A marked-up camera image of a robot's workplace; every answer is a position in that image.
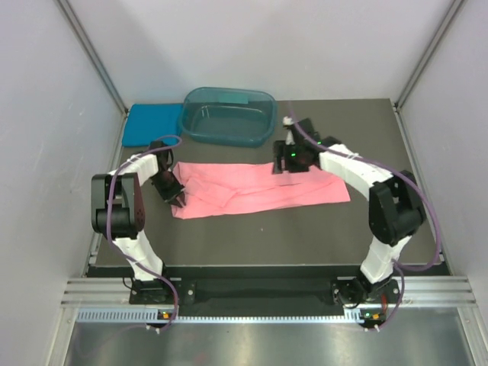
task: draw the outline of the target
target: white wall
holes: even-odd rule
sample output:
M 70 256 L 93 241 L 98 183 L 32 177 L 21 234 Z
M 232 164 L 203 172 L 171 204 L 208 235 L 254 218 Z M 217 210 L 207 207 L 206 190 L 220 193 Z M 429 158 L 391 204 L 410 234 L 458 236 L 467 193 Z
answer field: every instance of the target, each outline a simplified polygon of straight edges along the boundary
M 70 0 L 126 104 L 228 86 L 396 99 L 451 0 Z
M 38 366 L 121 115 L 54 1 L 0 3 L 0 364 Z
M 403 110 L 454 270 L 488 324 L 488 2 L 470 0 Z

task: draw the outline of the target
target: plastic container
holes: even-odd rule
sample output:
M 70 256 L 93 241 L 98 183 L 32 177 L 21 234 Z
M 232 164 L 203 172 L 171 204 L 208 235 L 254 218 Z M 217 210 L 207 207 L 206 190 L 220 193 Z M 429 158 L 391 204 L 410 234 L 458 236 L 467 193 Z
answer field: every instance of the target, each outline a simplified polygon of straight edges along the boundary
M 267 93 L 198 88 L 185 98 L 179 126 L 193 140 L 258 147 L 275 130 L 276 100 Z

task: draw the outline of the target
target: pink towel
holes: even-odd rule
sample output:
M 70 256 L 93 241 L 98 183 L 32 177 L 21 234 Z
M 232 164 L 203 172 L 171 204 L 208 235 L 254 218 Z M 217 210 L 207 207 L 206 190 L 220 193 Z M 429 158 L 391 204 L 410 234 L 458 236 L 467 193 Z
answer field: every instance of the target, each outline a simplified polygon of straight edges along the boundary
M 173 172 L 185 186 L 186 206 L 172 206 L 173 216 L 194 219 L 349 201 L 344 181 L 315 166 L 309 172 L 278 175 L 272 168 L 273 163 L 179 162 Z

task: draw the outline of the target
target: blue folded cloth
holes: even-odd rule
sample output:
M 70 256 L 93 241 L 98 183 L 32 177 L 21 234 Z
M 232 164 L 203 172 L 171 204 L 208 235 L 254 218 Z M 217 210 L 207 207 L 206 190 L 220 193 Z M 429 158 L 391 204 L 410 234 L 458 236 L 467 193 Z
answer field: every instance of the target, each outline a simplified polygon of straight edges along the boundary
M 148 146 L 165 135 L 179 136 L 178 117 L 182 104 L 134 104 L 129 112 L 122 138 L 122 146 Z M 176 139 L 164 139 L 175 145 Z

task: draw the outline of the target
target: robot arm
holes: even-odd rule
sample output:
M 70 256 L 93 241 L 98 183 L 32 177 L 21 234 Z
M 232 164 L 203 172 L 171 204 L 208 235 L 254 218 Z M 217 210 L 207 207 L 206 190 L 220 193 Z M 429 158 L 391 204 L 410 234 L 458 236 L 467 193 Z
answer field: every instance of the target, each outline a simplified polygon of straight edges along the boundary
M 163 142 L 156 141 L 149 149 L 163 146 Z M 146 214 L 140 187 L 151 179 L 163 200 L 179 207 L 185 204 L 184 187 L 169 170 L 172 163 L 171 150 L 143 157 L 131 156 L 128 160 L 132 163 L 120 172 L 115 185 L 111 215 L 112 236 L 115 246 L 123 254 L 135 259 L 135 262 L 129 261 L 134 278 L 139 281 L 154 281 L 154 276 L 136 265 L 140 263 L 157 274 L 164 271 L 163 261 L 154 253 L 144 233 Z M 95 175 L 91 180 L 91 224 L 95 232 L 104 236 L 107 232 L 108 188 L 113 174 L 114 172 Z
M 369 298 L 390 280 L 393 261 L 425 221 L 422 202 L 404 181 L 390 172 L 354 160 L 358 154 L 337 139 L 321 140 L 311 120 L 299 124 L 318 144 L 346 154 L 347 158 L 316 148 L 297 132 L 290 118 L 285 118 L 284 126 L 289 132 L 285 141 L 274 142 L 274 173 L 305 172 L 310 165 L 316 165 L 342 178 L 369 201 L 373 239 L 358 275 L 364 297 Z M 415 181 L 412 173 L 402 173 Z

